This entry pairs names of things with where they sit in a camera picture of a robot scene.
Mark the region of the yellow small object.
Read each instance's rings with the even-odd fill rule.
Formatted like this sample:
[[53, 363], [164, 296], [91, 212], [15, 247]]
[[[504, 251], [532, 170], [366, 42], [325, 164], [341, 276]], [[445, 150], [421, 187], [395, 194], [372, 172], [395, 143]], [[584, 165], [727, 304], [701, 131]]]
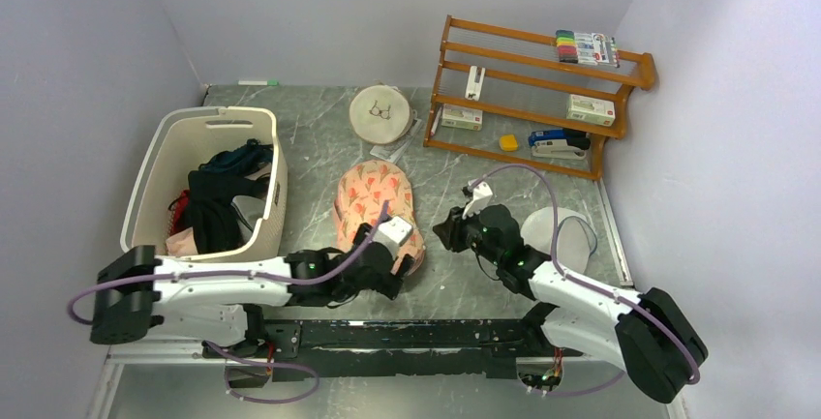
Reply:
[[502, 135], [499, 138], [499, 146], [503, 152], [515, 152], [519, 149], [519, 143], [515, 135]]

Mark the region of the white small device on shelf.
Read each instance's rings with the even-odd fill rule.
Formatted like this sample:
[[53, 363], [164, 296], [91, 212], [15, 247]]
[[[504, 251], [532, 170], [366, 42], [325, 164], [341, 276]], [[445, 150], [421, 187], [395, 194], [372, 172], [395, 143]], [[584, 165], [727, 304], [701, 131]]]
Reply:
[[486, 69], [483, 67], [470, 66], [465, 89], [465, 98], [467, 100], [474, 102], [480, 100], [485, 73]]

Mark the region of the white dome mesh bag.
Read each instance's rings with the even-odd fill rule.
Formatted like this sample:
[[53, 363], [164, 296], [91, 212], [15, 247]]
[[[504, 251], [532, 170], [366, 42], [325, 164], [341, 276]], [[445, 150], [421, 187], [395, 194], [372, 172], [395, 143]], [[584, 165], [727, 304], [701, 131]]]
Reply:
[[597, 249], [593, 228], [580, 213], [557, 209], [558, 221], [554, 221], [553, 208], [548, 206], [532, 212], [521, 225], [521, 236], [526, 245], [545, 254], [553, 254], [553, 229], [558, 226], [556, 252], [559, 264], [585, 273], [591, 256]]

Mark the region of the white box shelf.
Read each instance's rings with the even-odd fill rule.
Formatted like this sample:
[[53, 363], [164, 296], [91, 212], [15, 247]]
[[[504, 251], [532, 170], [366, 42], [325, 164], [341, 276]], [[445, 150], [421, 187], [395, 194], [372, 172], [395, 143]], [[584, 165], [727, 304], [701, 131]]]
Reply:
[[616, 108], [611, 101], [570, 94], [567, 100], [566, 118], [587, 124], [611, 127], [615, 122]]
[[441, 108], [441, 124], [454, 129], [480, 131], [483, 112], [479, 109], [445, 104]]

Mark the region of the white stapler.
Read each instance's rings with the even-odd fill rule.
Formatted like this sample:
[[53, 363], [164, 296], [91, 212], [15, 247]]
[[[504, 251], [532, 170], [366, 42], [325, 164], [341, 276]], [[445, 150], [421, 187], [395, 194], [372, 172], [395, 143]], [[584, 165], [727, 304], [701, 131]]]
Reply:
[[572, 161], [583, 161], [588, 156], [587, 150], [578, 149], [570, 145], [535, 145], [531, 148], [531, 153], [535, 158]]

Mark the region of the white box left shelf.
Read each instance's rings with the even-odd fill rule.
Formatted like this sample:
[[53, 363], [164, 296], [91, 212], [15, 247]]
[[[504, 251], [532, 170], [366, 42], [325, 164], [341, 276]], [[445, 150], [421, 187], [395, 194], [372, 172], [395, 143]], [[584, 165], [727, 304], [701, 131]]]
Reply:
[[479, 109], [445, 104], [441, 108], [441, 124], [454, 129], [480, 131], [483, 112]]

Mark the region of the wooden shelf rack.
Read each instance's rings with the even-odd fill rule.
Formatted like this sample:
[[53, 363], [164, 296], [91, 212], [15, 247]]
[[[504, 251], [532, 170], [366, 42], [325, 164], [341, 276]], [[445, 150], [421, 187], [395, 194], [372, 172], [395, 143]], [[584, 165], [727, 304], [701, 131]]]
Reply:
[[[423, 144], [426, 147], [597, 181], [603, 175], [604, 148], [623, 139], [631, 94], [656, 87], [658, 73], [648, 52], [619, 49], [621, 65], [585, 66], [561, 63], [555, 38], [522, 30], [448, 16], [439, 46], [439, 63], [430, 99]], [[486, 69], [478, 102], [465, 98], [470, 66]], [[566, 118], [570, 94], [611, 101], [616, 118], [611, 127]], [[447, 141], [437, 135], [443, 105], [479, 109], [491, 135], [487, 141]], [[535, 158], [530, 148], [503, 152], [499, 138], [512, 134], [524, 141], [532, 131], [572, 129], [591, 141], [583, 161]]]

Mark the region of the white box right shelf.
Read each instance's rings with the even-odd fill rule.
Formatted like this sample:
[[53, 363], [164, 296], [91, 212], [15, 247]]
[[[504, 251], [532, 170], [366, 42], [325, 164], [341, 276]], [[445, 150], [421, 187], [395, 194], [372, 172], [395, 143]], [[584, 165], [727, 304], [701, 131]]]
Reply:
[[566, 118], [587, 124], [611, 127], [615, 122], [616, 108], [611, 101], [570, 94], [567, 100]]

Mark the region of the cream plastic laundry basket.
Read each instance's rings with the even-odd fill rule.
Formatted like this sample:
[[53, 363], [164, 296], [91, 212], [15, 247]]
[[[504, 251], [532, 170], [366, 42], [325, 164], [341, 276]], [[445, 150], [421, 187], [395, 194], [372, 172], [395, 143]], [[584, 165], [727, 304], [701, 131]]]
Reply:
[[[275, 114], [265, 108], [201, 106], [166, 115], [137, 172], [119, 244], [178, 257], [169, 238], [189, 231], [191, 263], [260, 262], [278, 255], [289, 193]], [[217, 173], [220, 154], [259, 150], [267, 175]]]

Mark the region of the blue black stapler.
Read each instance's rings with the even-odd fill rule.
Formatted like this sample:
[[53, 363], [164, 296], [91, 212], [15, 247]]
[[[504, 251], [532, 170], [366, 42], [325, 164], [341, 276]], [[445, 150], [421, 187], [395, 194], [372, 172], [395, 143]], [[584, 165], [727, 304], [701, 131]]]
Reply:
[[546, 140], [565, 140], [568, 146], [581, 150], [589, 150], [591, 147], [591, 141], [585, 132], [572, 129], [553, 129], [532, 132], [528, 137], [528, 144], [530, 147], [533, 147], [537, 142]]

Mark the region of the paper leaflet under bag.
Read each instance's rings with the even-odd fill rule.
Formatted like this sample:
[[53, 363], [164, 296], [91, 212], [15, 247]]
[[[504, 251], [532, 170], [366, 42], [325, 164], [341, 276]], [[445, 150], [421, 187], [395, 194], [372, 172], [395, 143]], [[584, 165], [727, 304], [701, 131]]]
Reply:
[[375, 145], [369, 154], [379, 160], [395, 164], [408, 149], [421, 127], [422, 121], [414, 119], [409, 130], [399, 139], [385, 145]]

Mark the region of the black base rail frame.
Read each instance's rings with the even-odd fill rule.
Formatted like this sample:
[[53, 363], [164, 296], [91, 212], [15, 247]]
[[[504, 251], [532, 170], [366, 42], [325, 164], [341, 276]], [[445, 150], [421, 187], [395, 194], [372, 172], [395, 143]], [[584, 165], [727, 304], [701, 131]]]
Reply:
[[559, 360], [588, 357], [624, 370], [625, 360], [640, 372], [660, 366], [660, 353], [645, 363], [632, 345], [622, 355], [615, 334], [579, 343], [566, 341], [580, 329], [558, 309], [534, 307], [525, 317], [496, 319], [277, 319], [257, 306], [246, 308], [246, 331], [221, 348], [252, 361], [236, 388], [262, 385], [260, 363], [276, 362], [276, 381], [321, 377], [483, 374], [488, 378], [524, 377], [534, 389], [559, 384]]

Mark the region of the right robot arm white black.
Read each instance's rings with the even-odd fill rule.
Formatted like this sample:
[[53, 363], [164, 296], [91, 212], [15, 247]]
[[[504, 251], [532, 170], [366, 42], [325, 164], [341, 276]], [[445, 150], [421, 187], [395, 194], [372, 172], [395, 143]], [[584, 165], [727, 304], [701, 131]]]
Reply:
[[433, 231], [448, 251], [488, 261], [505, 288], [535, 302], [534, 322], [522, 331], [530, 353], [559, 347], [591, 355], [663, 404], [700, 381], [709, 351], [668, 292], [617, 288], [575, 272], [537, 240], [536, 227], [491, 205], [473, 216], [454, 207]]

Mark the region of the white green marker pen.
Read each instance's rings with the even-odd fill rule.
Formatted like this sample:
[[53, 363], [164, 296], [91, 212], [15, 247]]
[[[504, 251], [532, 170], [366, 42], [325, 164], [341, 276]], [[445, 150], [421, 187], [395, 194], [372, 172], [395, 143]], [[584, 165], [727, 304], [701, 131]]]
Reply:
[[238, 80], [237, 85], [243, 86], [259, 86], [259, 87], [267, 87], [267, 86], [278, 86], [278, 80]]

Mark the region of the pink floral mesh laundry bag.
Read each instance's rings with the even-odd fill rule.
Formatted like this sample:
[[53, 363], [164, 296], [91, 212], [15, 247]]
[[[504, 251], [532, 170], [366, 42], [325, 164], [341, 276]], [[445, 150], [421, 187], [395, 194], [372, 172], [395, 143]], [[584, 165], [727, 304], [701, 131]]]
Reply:
[[421, 266], [426, 252], [424, 239], [417, 226], [411, 181], [397, 165], [371, 160], [352, 167], [338, 184], [332, 213], [337, 231], [337, 248], [348, 251], [353, 247], [356, 231], [361, 224], [374, 224], [384, 203], [387, 214], [400, 217], [412, 227], [412, 235], [401, 247], [393, 270], [400, 270], [405, 256], [412, 258], [408, 273]]

